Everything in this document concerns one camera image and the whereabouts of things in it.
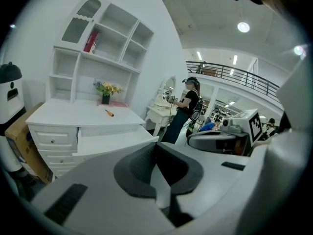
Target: ceiling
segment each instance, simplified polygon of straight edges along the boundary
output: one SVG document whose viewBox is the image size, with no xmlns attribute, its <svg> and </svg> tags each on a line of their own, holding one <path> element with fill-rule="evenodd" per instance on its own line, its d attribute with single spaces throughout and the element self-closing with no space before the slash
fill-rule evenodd
<svg viewBox="0 0 313 235">
<path fill-rule="evenodd" d="M 210 99 L 213 93 L 214 87 L 207 85 L 207 84 L 201 84 L 201 96 L 204 98 Z M 231 101 L 236 102 L 232 106 L 229 106 L 226 109 L 232 110 L 234 108 L 234 111 L 244 111 L 244 110 L 250 110 L 250 109 L 258 109 L 260 116 L 265 116 L 266 118 L 262 118 L 261 120 L 263 122 L 267 122 L 270 118 L 274 118 L 276 121 L 276 124 L 279 124 L 280 116 L 276 114 L 275 112 L 269 110 L 268 108 L 264 107 L 261 104 L 258 104 L 250 99 L 247 99 L 243 96 L 240 96 L 238 94 L 219 89 L 217 98 L 217 101 L 223 102 L 225 105 L 230 103 Z"/>
<path fill-rule="evenodd" d="M 163 0 L 172 17 L 183 48 L 241 50 L 263 58 L 285 71 L 299 61 L 293 53 L 302 44 L 295 25 L 265 5 L 250 0 Z M 246 22 L 248 33 L 237 29 Z"/>
<path fill-rule="evenodd" d="M 197 51 L 200 52 L 202 61 L 198 58 Z M 238 51 L 226 50 L 226 49 L 206 49 L 206 48 L 193 48 L 184 49 L 184 56 L 186 61 L 195 61 L 214 63 L 220 65 L 227 65 L 235 67 L 241 70 L 248 70 L 253 65 L 256 58 Z M 237 55 L 237 63 L 234 65 L 234 55 Z"/>
</svg>

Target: mirror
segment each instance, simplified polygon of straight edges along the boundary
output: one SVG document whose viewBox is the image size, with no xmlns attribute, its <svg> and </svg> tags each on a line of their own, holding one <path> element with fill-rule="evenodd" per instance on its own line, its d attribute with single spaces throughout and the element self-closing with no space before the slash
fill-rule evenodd
<svg viewBox="0 0 313 235">
<path fill-rule="evenodd" d="M 163 87 L 163 99 L 165 100 L 166 97 L 170 94 L 172 94 L 173 90 L 175 88 L 175 78 L 170 77 L 165 83 Z"/>
</svg>

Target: backpack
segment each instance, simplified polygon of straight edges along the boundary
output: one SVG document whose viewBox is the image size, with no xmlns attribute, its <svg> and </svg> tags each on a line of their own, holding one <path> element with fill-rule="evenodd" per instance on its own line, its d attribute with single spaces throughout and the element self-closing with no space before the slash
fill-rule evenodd
<svg viewBox="0 0 313 235">
<path fill-rule="evenodd" d="M 198 118 L 200 117 L 200 113 L 202 111 L 203 99 L 200 98 L 199 95 L 198 95 L 198 98 L 199 100 L 189 117 L 193 122 L 196 122 L 198 120 Z"/>
</svg>

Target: woman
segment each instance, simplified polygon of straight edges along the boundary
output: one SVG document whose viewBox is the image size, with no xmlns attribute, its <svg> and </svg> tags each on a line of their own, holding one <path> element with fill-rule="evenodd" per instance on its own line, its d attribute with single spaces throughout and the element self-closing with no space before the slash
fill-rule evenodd
<svg viewBox="0 0 313 235">
<path fill-rule="evenodd" d="M 170 103 L 178 106 L 178 110 L 171 125 L 164 134 L 162 142 L 176 142 L 183 125 L 189 119 L 190 114 L 193 112 L 197 102 L 200 99 L 200 82 L 195 77 L 189 77 L 183 82 L 186 83 L 186 88 L 189 90 L 189 92 L 181 102 L 176 100 L 173 100 L 173 102 L 170 101 Z"/>
</svg>

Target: cardboard box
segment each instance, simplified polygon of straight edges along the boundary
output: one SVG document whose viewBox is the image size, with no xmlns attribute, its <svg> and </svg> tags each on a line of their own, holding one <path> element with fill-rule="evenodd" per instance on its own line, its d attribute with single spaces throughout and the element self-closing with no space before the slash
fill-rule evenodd
<svg viewBox="0 0 313 235">
<path fill-rule="evenodd" d="M 30 115 L 42 105 L 43 103 L 39 103 L 34 108 L 27 111 L 11 124 L 4 134 L 25 170 L 27 170 L 35 180 L 38 181 L 38 179 L 40 179 L 43 183 L 49 184 L 52 181 L 53 173 L 40 156 L 28 126 L 25 123 Z"/>
</svg>

